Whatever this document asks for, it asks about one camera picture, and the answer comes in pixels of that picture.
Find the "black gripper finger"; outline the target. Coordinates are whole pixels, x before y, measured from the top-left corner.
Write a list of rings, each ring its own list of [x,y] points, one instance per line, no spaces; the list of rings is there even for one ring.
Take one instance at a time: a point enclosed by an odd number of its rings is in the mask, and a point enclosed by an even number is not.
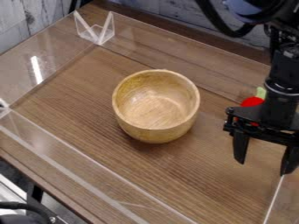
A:
[[[291,174],[299,167],[299,144],[287,146],[280,164],[280,175]]]
[[[246,162],[250,136],[236,130],[232,137],[234,158],[240,164]]]

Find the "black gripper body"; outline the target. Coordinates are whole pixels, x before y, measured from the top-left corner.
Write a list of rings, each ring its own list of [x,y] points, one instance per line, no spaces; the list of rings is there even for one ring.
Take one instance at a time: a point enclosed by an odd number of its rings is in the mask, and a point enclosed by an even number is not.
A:
[[[234,137],[236,130],[240,130],[250,138],[263,140],[274,144],[282,144],[284,146],[292,146],[299,144],[299,113],[295,112],[290,119],[283,118],[279,120],[271,120],[271,117],[266,118],[260,107],[260,122],[258,127],[235,126],[234,125],[234,110],[236,107],[228,107],[226,109],[227,121],[223,129]]]

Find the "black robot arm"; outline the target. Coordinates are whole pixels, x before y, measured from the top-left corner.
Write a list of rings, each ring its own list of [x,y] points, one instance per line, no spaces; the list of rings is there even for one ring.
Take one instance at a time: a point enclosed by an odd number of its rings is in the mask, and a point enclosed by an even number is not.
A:
[[[263,25],[270,37],[271,68],[266,77],[266,99],[248,107],[230,107],[223,129],[232,136],[234,158],[246,162],[248,141],[255,138],[286,147],[280,174],[299,168],[299,0],[224,0],[243,25],[231,29],[211,0],[195,0],[219,31],[246,36]]]

